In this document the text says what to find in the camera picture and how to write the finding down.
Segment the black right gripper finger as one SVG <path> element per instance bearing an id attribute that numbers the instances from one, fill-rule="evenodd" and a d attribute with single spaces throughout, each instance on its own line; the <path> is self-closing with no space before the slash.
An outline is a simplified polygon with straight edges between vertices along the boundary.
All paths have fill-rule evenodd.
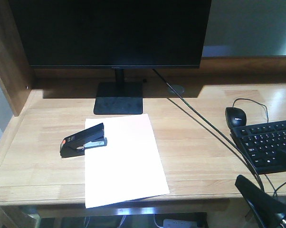
<path id="1" fill-rule="evenodd" d="M 269 196 L 242 175 L 237 176 L 235 186 L 251 208 L 260 228 L 286 228 L 286 204 Z"/>

